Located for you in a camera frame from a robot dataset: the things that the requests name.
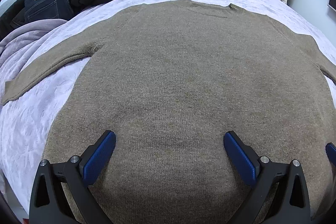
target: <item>blue gripper pad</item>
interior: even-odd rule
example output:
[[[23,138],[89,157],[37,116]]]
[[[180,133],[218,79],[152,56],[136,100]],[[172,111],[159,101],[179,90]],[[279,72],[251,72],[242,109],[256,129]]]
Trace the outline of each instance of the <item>blue gripper pad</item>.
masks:
[[[94,145],[90,145],[81,155],[79,172],[86,186],[96,182],[100,172],[110,160],[115,146],[115,133],[106,130],[98,141]]]
[[[328,143],[325,146],[325,152],[327,153],[328,159],[331,163],[336,166],[336,147],[333,143]]]
[[[224,148],[244,183],[254,186],[257,182],[255,168],[229,132],[224,135]]]

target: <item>beige sweater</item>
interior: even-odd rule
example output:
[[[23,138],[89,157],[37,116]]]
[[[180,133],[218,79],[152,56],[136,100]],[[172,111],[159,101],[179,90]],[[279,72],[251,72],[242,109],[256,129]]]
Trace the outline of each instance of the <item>beige sweater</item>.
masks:
[[[336,70],[311,36],[234,5],[134,6],[36,59],[3,102],[84,56],[44,157],[65,161],[114,131],[90,190],[115,224],[225,223],[249,191],[223,148],[229,130],[273,161],[300,160],[312,212],[330,204],[336,115],[324,74],[336,82]]]

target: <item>silver bolt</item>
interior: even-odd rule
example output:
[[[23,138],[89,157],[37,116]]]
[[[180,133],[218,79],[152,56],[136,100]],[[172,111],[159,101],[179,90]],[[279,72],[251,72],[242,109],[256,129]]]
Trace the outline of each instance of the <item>silver bolt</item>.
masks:
[[[261,162],[263,162],[263,163],[268,163],[269,162],[269,158],[267,158],[266,156],[262,156],[261,158],[260,158],[260,160],[261,160]]]
[[[293,160],[293,164],[294,164],[295,166],[300,166],[300,162],[299,162],[298,160]]]
[[[72,163],[78,162],[78,160],[79,160],[79,157],[78,157],[78,156],[72,156],[72,157],[70,158],[70,161],[71,161]]]
[[[40,165],[41,165],[41,166],[45,166],[47,163],[48,163],[47,160],[41,160]]]

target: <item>white blanket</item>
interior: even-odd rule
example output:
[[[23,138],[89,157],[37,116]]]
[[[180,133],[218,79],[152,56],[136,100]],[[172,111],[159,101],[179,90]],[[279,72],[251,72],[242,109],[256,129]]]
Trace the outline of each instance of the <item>white blanket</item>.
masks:
[[[89,8],[60,25],[41,39],[31,42],[7,58],[0,68],[0,96],[4,81],[13,79],[35,58],[90,25],[113,16],[126,7],[168,0],[113,0]],[[268,15],[292,31],[312,35],[320,50],[336,64],[336,49],[320,30],[312,26],[280,0],[193,0],[208,4],[238,5],[251,12]],[[29,49],[35,45],[34,52]],[[67,100],[73,85],[89,58],[78,60],[46,77],[16,101],[7,103],[0,113],[0,166],[18,200],[29,211],[31,189],[50,126]],[[327,79],[336,102],[336,87]]]

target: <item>sweater neckline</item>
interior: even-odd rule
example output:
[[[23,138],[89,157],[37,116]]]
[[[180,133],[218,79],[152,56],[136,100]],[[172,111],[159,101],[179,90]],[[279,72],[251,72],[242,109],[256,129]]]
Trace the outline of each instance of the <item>sweater neckline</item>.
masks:
[[[176,0],[174,3],[175,5],[194,13],[221,18],[236,18],[242,15],[244,10],[243,8],[232,3],[230,3],[228,6],[206,4],[192,0]]]

